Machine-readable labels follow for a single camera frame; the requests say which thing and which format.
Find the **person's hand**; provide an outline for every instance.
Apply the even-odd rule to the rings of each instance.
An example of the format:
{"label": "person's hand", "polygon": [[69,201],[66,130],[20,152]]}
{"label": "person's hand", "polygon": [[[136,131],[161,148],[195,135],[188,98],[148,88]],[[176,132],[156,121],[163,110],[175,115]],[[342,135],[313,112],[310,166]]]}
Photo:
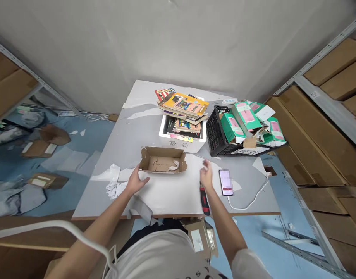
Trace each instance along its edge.
{"label": "person's hand", "polygon": [[203,162],[204,167],[200,170],[200,182],[205,189],[213,188],[213,170],[210,162],[205,160]]}
{"label": "person's hand", "polygon": [[138,192],[143,186],[151,179],[147,177],[144,180],[140,180],[139,178],[139,165],[138,164],[135,169],[132,171],[130,175],[129,182],[126,185],[125,190],[129,191],[132,195]]}

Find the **black plastic crate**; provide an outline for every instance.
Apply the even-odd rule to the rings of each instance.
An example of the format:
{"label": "black plastic crate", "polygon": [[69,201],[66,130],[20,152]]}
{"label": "black plastic crate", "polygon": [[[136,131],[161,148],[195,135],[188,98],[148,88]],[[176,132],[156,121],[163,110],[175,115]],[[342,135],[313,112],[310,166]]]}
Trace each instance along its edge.
{"label": "black plastic crate", "polygon": [[225,112],[225,113],[230,113],[231,109],[227,106],[214,106],[214,110],[209,117],[208,121],[206,122],[206,132],[207,132],[207,137],[208,137],[208,143],[209,143],[209,148],[210,148],[210,156],[216,157],[216,156],[260,156],[262,154],[265,154],[269,151],[275,150],[278,147],[268,147],[265,145],[257,144],[259,147],[267,147],[268,150],[265,150],[264,152],[252,155],[252,154],[241,154],[241,153],[236,153],[232,154],[232,152],[237,151],[239,149],[243,149],[241,146],[238,145],[233,145],[229,144],[224,131],[222,127],[222,123],[219,120],[219,112]]}

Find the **white table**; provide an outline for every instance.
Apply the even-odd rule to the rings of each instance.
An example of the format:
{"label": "white table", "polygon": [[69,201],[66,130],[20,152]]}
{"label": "white table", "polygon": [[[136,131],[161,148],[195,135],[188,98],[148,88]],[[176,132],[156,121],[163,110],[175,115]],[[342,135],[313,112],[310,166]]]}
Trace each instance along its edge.
{"label": "white table", "polygon": [[[115,164],[122,169],[134,168],[141,160],[141,149],[145,146],[159,146],[158,131],[162,110],[157,108],[155,90],[174,88],[183,94],[203,97],[210,103],[208,112],[222,99],[229,98],[204,90],[179,87],[172,84],[152,83],[137,80],[123,106],[115,127],[104,147],[93,175],[98,175]],[[219,169],[229,169],[234,185],[232,206],[246,207],[260,187],[266,182],[265,170],[260,157],[211,157],[209,146],[205,145],[197,154],[186,154],[188,168],[181,174],[148,174],[151,180],[138,193],[140,198],[153,210],[155,218],[203,216],[199,192],[199,170],[203,158],[213,162],[213,184],[228,212],[232,215],[273,215],[280,214],[279,206],[270,183],[264,187],[256,201],[247,210],[232,209],[227,197],[221,195]],[[146,173],[139,172],[141,177]],[[107,181],[90,180],[73,214],[73,219],[95,219],[111,203],[106,194]],[[129,205],[123,213],[126,218]]]}

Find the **electrical cord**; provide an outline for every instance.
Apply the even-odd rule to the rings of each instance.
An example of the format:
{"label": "electrical cord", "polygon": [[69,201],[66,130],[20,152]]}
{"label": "electrical cord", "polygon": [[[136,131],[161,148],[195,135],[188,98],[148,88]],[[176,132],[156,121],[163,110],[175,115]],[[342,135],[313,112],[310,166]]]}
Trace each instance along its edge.
{"label": "electrical cord", "polygon": [[267,183],[269,182],[268,176],[265,175],[265,177],[266,177],[266,183],[264,183],[263,186],[259,189],[259,191],[256,193],[254,199],[248,204],[247,207],[245,207],[245,208],[235,208],[235,207],[233,207],[232,204],[231,204],[231,202],[230,202],[230,199],[229,199],[230,196],[227,196],[229,206],[232,207],[233,209],[236,209],[236,210],[246,210],[246,209],[248,209],[248,208],[255,202],[257,196],[259,195],[259,193],[262,192],[263,188],[264,188],[264,187],[267,185]]}

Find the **phone screen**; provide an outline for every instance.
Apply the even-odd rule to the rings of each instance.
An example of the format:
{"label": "phone screen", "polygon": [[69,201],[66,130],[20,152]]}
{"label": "phone screen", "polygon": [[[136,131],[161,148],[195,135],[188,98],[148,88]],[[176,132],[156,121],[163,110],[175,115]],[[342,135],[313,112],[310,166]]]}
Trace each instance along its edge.
{"label": "phone screen", "polygon": [[223,196],[232,196],[232,180],[229,170],[219,170],[220,184],[222,185]]}

